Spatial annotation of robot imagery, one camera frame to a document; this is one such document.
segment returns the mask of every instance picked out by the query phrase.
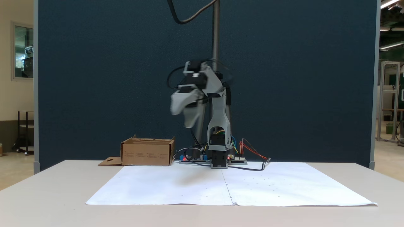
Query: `yellow wire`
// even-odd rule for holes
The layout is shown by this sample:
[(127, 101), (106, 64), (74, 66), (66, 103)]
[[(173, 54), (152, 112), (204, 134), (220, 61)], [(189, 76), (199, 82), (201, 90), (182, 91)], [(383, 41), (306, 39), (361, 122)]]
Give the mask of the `yellow wire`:
[(236, 154), (238, 154), (238, 150), (236, 149), (236, 146), (234, 145), (233, 142), (231, 142), (233, 144), (234, 149), (236, 150)]

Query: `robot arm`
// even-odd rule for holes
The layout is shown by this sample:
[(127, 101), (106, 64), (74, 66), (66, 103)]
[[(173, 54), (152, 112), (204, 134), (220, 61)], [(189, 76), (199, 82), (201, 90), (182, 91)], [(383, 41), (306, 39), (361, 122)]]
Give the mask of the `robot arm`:
[(226, 88), (205, 61), (187, 62), (183, 74), (184, 83), (171, 95), (171, 114), (184, 112), (184, 125), (192, 128), (203, 111), (204, 97), (212, 99), (212, 119), (207, 130), (208, 146), (212, 152), (211, 167), (227, 168), (227, 155), (232, 143), (230, 121), (226, 114)]

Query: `open cardboard box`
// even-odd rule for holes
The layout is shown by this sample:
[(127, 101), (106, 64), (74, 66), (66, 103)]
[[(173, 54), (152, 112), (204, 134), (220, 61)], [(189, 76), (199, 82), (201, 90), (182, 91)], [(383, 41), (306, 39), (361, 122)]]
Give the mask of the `open cardboard box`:
[(109, 157), (99, 166), (169, 166), (173, 161), (175, 137), (141, 139), (134, 135), (121, 143), (121, 156)]

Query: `white table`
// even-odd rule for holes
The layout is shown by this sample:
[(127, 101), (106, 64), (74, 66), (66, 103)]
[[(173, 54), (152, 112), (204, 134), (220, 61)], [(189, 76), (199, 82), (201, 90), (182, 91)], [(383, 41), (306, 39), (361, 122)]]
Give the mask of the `white table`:
[(357, 164), (309, 163), (379, 206), (85, 205), (122, 168), (98, 163), (64, 161), (0, 191), (0, 226), (404, 226), (404, 183)]

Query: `window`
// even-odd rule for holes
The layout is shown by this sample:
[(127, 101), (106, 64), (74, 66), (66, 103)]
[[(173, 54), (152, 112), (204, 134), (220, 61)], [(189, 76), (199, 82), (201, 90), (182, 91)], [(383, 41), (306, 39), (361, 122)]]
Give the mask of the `window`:
[(34, 30), (11, 22), (11, 80), (34, 78)]

